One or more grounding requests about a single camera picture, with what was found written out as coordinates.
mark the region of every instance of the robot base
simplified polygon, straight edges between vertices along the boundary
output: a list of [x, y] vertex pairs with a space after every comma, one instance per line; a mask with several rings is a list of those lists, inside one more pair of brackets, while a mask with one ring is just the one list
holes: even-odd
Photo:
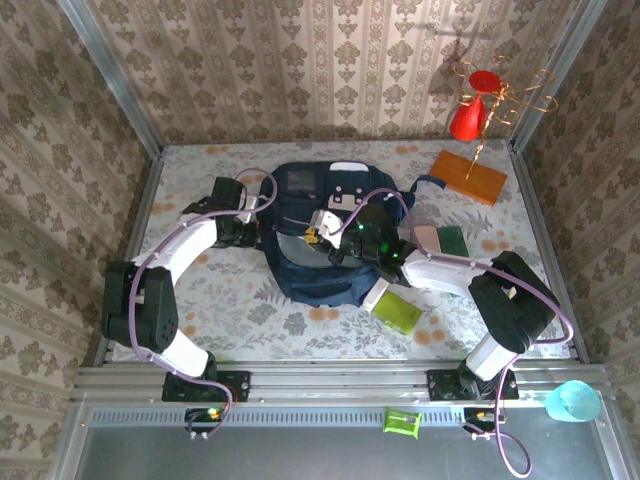
[[[480, 396], [474, 394], [468, 388], [463, 386], [459, 369], [456, 370], [429, 370], [427, 372], [427, 385], [429, 386], [429, 399], [432, 402], [451, 401], [451, 400], [495, 400], [497, 381], [495, 385], [491, 382], [483, 382], [478, 385], [481, 392], [485, 392]], [[518, 385], [516, 384], [516, 376], [512, 371], [507, 373], [504, 388], [502, 389], [502, 398], [504, 400], [518, 400]]]
[[[234, 402], [246, 402], [251, 389], [251, 372], [247, 371], [218, 371], [216, 382], [229, 387]], [[167, 373], [162, 387], [163, 402], [180, 403], [224, 403], [227, 397], [222, 390], [182, 380], [171, 373]]]

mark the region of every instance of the green plastic cup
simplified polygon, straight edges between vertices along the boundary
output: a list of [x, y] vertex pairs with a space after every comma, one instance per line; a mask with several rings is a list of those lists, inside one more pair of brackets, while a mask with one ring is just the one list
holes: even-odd
[[386, 326], [409, 335], [418, 323], [422, 310], [403, 300], [395, 293], [385, 292], [372, 310], [373, 315]]
[[411, 435], [416, 440], [420, 433], [420, 423], [422, 422], [421, 413], [401, 412], [387, 408], [384, 418], [384, 433], [400, 433], [402, 435]]

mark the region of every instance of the floral wallpaper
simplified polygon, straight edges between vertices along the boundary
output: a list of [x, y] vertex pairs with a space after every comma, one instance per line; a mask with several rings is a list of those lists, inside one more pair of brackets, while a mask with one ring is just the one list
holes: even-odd
[[610, 0], [525, 150], [593, 361], [640, 452], [640, 2]]
[[529, 85], [578, 2], [88, 3], [162, 142], [175, 145], [445, 138], [461, 85], [452, 66], [507, 55], [504, 78]]
[[44, 478], [148, 158], [55, 1], [0, 0], [0, 478]]

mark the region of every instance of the gold wire frame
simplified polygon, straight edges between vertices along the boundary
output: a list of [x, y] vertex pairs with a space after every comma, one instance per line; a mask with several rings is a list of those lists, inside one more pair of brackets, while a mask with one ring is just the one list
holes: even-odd
[[[497, 66], [502, 66], [505, 63], [511, 62], [512, 58], [508, 55], [495, 55], [492, 58], [492, 63]], [[468, 78], [472, 73], [478, 71], [477, 65], [472, 62], [458, 62], [453, 66], [453, 71], [456, 75], [462, 78]], [[500, 92], [487, 93], [486, 95], [500, 100], [503, 102], [510, 102], [520, 107], [531, 108], [543, 113], [554, 112], [559, 108], [558, 101], [551, 95], [544, 95], [536, 100], [536, 103], [530, 103], [525, 100], [519, 100], [515, 97], [518, 93], [530, 94], [535, 90], [538, 90], [546, 85], [549, 85], [555, 80], [555, 74], [546, 68], [540, 68], [532, 73], [532, 76], [541, 80], [540, 83], [532, 85], [519, 90], [514, 90], [508, 82], [503, 82]], [[471, 101], [476, 97], [475, 93], [467, 93], [469, 89], [460, 87], [455, 93], [456, 101], [460, 105], [469, 106]], [[504, 123], [505, 125], [512, 125], [520, 118], [520, 113], [514, 109], [509, 109], [501, 117], [496, 116], [496, 120]]]
[[[510, 63], [512, 60], [513, 59], [508, 55], [495, 55], [492, 58], [492, 63], [493, 65], [502, 67], [506, 63]], [[478, 70], [479, 70], [478, 66], [472, 62], [457, 62], [453, 66], [454, 73], [465, 80], [468, 79], [471, 74], [473, 74], [474, 72], [477, 72]], [[535, 100], [535, 103], [531, 103], [529, 100], [520, 100], [515, 97], [517, 94], [523, 94], [524, 96], [529, 96], [529, 94], [532, 94], [533, 92], [544, 87], [545, 85], [549, 85], [555, 80], [554, 73], [551, 72], [550, 70], [547, 70], [546, 68], [535, 70], [534, 72], [532, 72], [532, 76], [537, 80], [539, 80], [539, 82], [536, 83], [535, 85], [531, 85], [523, 89], [515, 90], [511, 87], [511, 85], [509, 85], [509, 82], [500, 80], [501, 87], [499, 92], [483, 94], [483, 95], [493, 97], [495, 101], [493, 106], [491, 107], [491, 111], [489, 112], [489, 115], [485, 120], [484, 127], [482, 128], [481, 141], [476, 147], [476, 153], [473, 156], [473, 160], [471, 161], [471, 165], [469, 166], [469, 170], [467, 171], [465, 178], [467, 179], [469, 178], [469, 175], [471, 174], [471, 170], [473, 170], [473, 167], [478, 160], [478, 156], [480, 155], [480, 152], [484, 148], [484, 143], [487, 138], [487, 129], [491, 121], [495, 119], [504, 125], [513, 125], [520, 118], [520, 111], [516, 110], [515, 108], [509, 108], [510, 106], [513, 105], [513, 106], [521, 107], [521, 110], [532, 108], [534, 110], [538, 110], [543, 113], [553, 112], [558, 109], [559, 107], [558, 101], [551, 95], [543, 95], [537, 98]], [[477, 97], [478, 95], [477, 92], [466, 93], [469, 91], [470, 90], [468, 88], [465, 89], [464, 81], [463, 81], [463, 85], [461, 85], [460, 88], [455, 92], [456, 101], [460, 105], [464, 105], [468, 107], [469, 105], [471, 105], [471, 102]], [[507, 104], [507, 109], [498, 111], [499, 110], [498, 107], [502, 102]]]

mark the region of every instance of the table surface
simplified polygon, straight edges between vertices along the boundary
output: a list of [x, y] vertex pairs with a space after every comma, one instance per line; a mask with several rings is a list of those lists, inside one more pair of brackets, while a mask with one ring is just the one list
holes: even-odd
[[[175, 228], [181, 210], [210, 194], [216, 176], [235, 176], [248, 167], [267, 171], [291, 161], [362, 161], [391, 174], [407, 190], [427, 173], [442, 150], [471, 158], [475, 143], [454, 140], [322, 142], [172, 146], [163, 152], [162, 178], [147, 225], [143, 251]], [[473, 258], [502, 250], [520, 254], [544, 279], [529, 217], [504, 140], [491, 140], [480, 162], [507, 174], [495, 206], [451, 190], [421, 183], [412, 215], [416, 225], [457, 225]], [[241, 179], [256, 193], [261, 175]], [[400, 234], [408, 238], [406, 221]], [[257, 250], [209, 250], [198, 257], [176, 286], [182, 330], [220, 360], [462, 359], [486, 333], [473, 301], [432, 290], [392, 291], [423, 310], [410, 335], [401, 335], [361, 308], [311, 308], [279, 291]], [[559, 336], [553, 322], [544, 337]], [[569, 358], [566, 346], [536, 347], [534, 358]], [[116, 346], [112, 361], [130, 361], [130, 349]]]

